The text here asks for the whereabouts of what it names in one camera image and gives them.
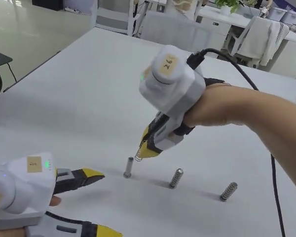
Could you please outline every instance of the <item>towel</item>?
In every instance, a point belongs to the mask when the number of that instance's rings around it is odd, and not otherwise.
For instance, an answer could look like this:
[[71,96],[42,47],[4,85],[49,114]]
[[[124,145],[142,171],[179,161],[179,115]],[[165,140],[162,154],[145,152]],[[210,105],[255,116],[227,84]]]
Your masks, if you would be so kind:
[[253,64],[266,66],[288,32],[289,27],[282,22],[257,17],[237,53],[252,58]]
[[280,47],[283,39],[289,33],[290,28],[282,22],[272,21],[270,28],[270,36],[266,45],[266,49],[261,58],[260,65],[266,66],[268,61],[271,60],[275,52]]

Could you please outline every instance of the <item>tabletop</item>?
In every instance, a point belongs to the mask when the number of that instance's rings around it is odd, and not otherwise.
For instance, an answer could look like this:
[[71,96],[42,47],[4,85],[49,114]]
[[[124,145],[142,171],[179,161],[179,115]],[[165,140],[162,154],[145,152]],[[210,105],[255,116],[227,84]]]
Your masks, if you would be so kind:
[[[58,168],[103,172],[105,179],[60,195],[63,202],[52,211],[125,237],[280,236],[270,154],[244,126],[198,127],[159,157],[136,162],[132,177],[123,178],[127,158],[156,114],[138,87],[160,48],[89,31],[0,96],[0,160],[48,151]],[[261,91],[296,99],[296,80],[243,69]],[[206,58],[201,70],[249,87],[227,62]],[[185,173],[168,189],[179,167]],[[286,234],[296,237],[296,187],[279,165],[277,175]],[[220,202],[231,182],[238,190]]]
[[[229,16],[224,16],[220,14],[220,9],[214,8],[211,6],[205,6],[201,8],[199,10],[198,15],[212,19],[212,20],[228,23],[230,25],[241,27],[241,28],[246,28],[248,23],[250,22],[249,18],[246,18],[243,15],[240,15],[237,13],[232,13]],[[285,39],[296,42],[296,33],[289,31]]]

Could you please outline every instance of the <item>floor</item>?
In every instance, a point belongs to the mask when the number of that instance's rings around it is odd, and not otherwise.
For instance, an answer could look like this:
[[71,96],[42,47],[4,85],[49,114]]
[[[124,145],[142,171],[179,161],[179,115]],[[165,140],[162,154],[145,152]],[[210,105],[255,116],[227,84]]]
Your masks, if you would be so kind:
[[[89,17],[32,5],[31,0],[0,0],[0,52],[17,79],[85,34]],[[15,81],[8,66],[0,67],[3,88]]]

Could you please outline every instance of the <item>hand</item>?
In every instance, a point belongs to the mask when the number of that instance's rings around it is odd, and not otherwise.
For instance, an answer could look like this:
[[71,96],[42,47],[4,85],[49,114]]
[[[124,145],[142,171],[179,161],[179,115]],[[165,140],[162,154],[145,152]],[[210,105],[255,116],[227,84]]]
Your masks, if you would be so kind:
[[[50,201],[50,206],[58,206],[61,202],[59,197],[53,196]],[[0,237],[25,237],[24,228],[0,231]]]
[[241,108],[255,92],[227,84],[210,85],[186,113],[184,123],[189,127],[242,124]]

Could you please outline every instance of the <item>coiled spring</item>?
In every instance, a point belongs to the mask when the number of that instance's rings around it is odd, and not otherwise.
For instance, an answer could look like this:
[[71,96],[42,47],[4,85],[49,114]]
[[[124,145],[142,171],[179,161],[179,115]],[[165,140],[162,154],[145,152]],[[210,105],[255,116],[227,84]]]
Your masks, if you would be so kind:
[[139,145],[139,148],[136,152],[136,155],[134,156],[135,161],[142,161],[143,158],[138,157],[139,153],[140,153],[140,149],[142,148],[143,144],[145,143],[145,140],[141,142],[141,144]]
[[171,183],[169,184],[171,189],[175,189],[183,175],[183,170],[181,168],[176,170],[176,173],[174,174]]
[[228,187],[225,189],[225,191],[220,196],[221,201],[226,201],[230,196],[237,190],[238,184],[235,182],[232,182],[228,185]]

